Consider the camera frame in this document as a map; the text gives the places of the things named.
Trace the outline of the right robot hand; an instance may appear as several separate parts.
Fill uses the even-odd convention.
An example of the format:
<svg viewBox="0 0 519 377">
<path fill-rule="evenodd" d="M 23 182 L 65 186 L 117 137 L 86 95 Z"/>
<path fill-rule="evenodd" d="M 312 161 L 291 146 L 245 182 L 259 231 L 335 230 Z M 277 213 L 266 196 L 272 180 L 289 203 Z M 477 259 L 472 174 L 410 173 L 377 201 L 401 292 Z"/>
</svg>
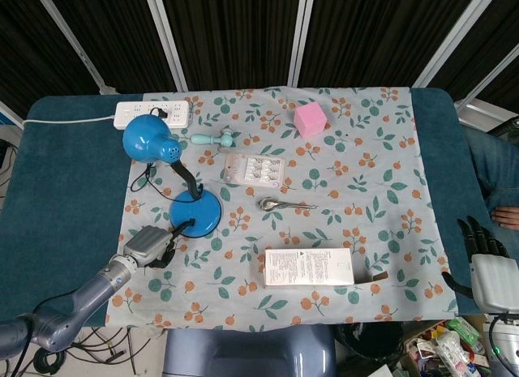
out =
<svg viewBox="0 0 519 377">
<path fill-rule="evenodd" d="M 446 285 L 472 299 L 482 313 L 490 315 L 518 313 L 518 265 L 507 249 L 472 216 L 457 220 L 469 262 L 471 285 L 465 286 L 447 272 Z"/>
</svg>

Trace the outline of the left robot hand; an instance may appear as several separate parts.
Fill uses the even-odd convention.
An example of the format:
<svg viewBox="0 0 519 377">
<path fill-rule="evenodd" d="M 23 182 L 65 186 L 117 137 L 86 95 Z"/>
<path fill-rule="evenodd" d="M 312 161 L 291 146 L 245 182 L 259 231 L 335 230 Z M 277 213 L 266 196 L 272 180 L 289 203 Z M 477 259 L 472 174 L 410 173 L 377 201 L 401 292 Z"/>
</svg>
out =
<svg viewBox="0 0 519 377">
<path fill-rule="evenodd" d="M 175 239 L 194 223 L 191 218 L 172 231 L 147 225 L 125 244 L 123 254 L 130 256 L 138 268 L 166 268 L 175 255 Z"/>
</svg>

